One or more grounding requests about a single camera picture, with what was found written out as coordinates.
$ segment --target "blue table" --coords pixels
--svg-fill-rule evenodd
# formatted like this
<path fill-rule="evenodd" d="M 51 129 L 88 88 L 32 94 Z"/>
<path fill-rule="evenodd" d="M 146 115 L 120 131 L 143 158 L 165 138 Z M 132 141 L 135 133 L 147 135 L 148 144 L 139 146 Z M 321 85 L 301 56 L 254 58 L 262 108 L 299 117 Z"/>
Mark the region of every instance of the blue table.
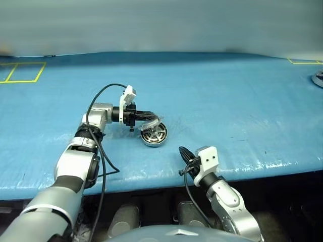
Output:
<path fill-rule="evenodd" d="M 0 63 L 0 200 L 32 198 L 53 183 L 60 154 L 108 83 L 131 84 L 137 108 L 163 115 L 169 137 L 151 148 L 138 131 L 108 125 L 103 147 L 121 172 L 108 177 L 107 192 L 182 186 L 178 146 L 216 146 L 227 180 L 323 169 L 323 89 L 310 80 L 321 62 L 125 52 Z M 98 101 L 118 105 L 121 92 L 110 88 Z M 86 194 L 100 188 L 99 178 Z"/>

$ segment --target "robotic arm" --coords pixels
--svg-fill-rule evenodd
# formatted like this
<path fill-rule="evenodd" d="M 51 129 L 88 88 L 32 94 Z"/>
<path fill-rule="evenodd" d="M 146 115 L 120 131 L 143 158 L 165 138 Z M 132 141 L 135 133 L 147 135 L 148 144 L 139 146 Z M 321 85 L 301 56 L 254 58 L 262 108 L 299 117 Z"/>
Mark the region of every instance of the robotic arm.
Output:
<path fill-rule="evenodd" d="M 134 131 L 135 121 L 145 121 L 140 127 L 146 145 L 159 146 L 166 137 L 166 127 L 150 111 L 137 111 L 133 99 L 135 90 L 127 86 L 120 106 L 95 103 L 84 114 L 74 138 L 60 156 L 54 171 L 55 183 L 41 191 L 11 223 L 0 241 L 53 242 L 68 237 L 74 228 L 85 189 L 96 183 L 99 160 L 98 146 L 92 134 L 101 142 L 106 124 L 118 122 Z"/>
<path fill-rule="evenodd" d="M 180 175 L 189 173 L 194 184 L 207 191 L 212 210 L 219 217 L 224 230 L 253 241 L 263 241 L 258 223 L 246 209 L 241 194 L 215 175 L 219 164 L 216 147 L 202 147 L 196 151 L 196 156 L 185 147 L 179 147 L 179 150 L 187 164 L 185 170 L 179 171 Z"/>

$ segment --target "round metal object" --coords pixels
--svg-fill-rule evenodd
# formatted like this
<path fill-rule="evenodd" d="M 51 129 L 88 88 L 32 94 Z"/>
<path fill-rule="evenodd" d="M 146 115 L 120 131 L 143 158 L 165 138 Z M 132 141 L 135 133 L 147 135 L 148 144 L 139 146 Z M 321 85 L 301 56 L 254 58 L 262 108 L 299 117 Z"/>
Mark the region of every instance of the round metal object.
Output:
<path fill-rule="evenodd" d="M 141 131 L 141 138 L 143 142 L 151 147 L 158 147 L 167 138 L 167 129 L 163 123 L 160 123 L 157 127 L 153 129 Z"/>
<path fill-rule="evenodd" d="M 323 71 L 317 72 L 312 76 L 312 81 L 320 87 L 323 87 Z"/>

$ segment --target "gray wall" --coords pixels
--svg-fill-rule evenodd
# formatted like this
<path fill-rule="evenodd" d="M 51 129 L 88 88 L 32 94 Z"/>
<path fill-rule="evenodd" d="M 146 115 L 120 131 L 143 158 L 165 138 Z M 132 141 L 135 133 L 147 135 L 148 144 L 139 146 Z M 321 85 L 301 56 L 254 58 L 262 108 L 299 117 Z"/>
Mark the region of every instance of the gray wall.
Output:
<path fill-rule="evenodd" d="M 323 0 L 1 0 L 0 52 L 248 52 L 323 60 Z"/>

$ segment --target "black wire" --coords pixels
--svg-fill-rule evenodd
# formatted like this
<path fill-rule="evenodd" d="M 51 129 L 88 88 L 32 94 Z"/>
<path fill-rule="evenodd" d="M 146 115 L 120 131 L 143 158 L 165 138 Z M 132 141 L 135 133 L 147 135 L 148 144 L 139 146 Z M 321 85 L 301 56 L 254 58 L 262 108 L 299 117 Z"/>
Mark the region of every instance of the black wire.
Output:
<path fill-rule="evenodd" d="M 101 142 L 99 142 L 95 135 L 93 134 L 93 131 L 92 131 L 92 128 L 90 126 L 90 123 L 89 123 L 89 114 L 90 114 L 90 111 L 92 109 L 92 106 L 93 104 L 95 103 L 96 99 L 99 97 L 99 95 L 108 87 L 110 86 L 120 86 L 120 87 L 124 87 L 124 88 L 127 88 L 125 85 L 122 85 L 122 84 L 118 84 L 118 83 L 111 83 L 111 84 L 108 84 L 106 85 L 105 87 L 103 87 L 96 95 L 95 97 L 93 98 L 91 104 L 89 105 L 89 108 L 86 112 L 86 125 L 88 126 L 88 130 L 90 132 L 90 135 L 93 139 L 93 141 L 95 142 L 95 144 L 97 145 L 97 148 L 100 152 L 100 156 L 101 156 L 101 161 L 102 161 L 102 169 L 103 169 L 103 180 L 102 180 L 102 189 L 101 189 L 101 196 L 100 196 L 100 201 L 99 201 L 99 206 L 97 208 L 97 213 L 96 213 L 96 217 L 95 217 L 95 221 L 94 221 L 94 224 L 93 224 L 93 227 L 92 227 L 92 231 L 91 231 L 91 235 L 90 235 L 90 239 L 89 239 L 89 242 L 92 241 L 93 239 L 93 235 L 94 235 L 94 232 L 95 232 L 95 228 L 96 228 L 96 225 L 97 225 L 97 222 L 99 220 L 99 217 L 100 217 L 100 213 L 101 213 L 101 209 L 102 209 L 102 204 L 103 204 L 103 197 L 104 197 L 104 191 L 105 191 L 105 177 L 106 175 L 108 174 L 113 174 L 113 173 L 117 173 L 117 172 L 120 172 L 119 169 L 117 169 L 113 164 L 112 162 L 109 160 L 109 158 L 107 157 L 106 153 L 104 152 L 103 148 L 102 148 L 102 144 Z M 106 161 L 108 162 L 108 164 L 113 168 L 115 169 L 115 171 L 113 172 L 110 172 L 110 173 L 106 173 L 106 168 L 105 168 L 105 161 L 104 161 L 104 158 L 106 158 Z"/>
<path fill-rule="evenodd" d="M 203 213 L 203 211 L 200 209 L 200 207 L 197 205 L 196 201 L 194 200 L 194 198 L 192 197 L 192 194 L 189 190 L 189 187 L 188 187 L 188 183 L 187 183 L 187 171 L 188 171 L 188 168 L 190 168 L 189 165 L 187 165 L 185 167 L 185 170 L 184 170 L 184 184 L 185 184 L 185 188 L 186 188 L 186 191 L 187 191 L 187 194 L 188 196 L 190 197 L 193 205 L 195 206 L 195 208 L 197 209 L 197 211 L 200 213 L 200 215 L 205 219 L 205 221 L 208 223 L 208 225 L 213 228 L 213 224 L 211 224 L 209 218 Z"/>

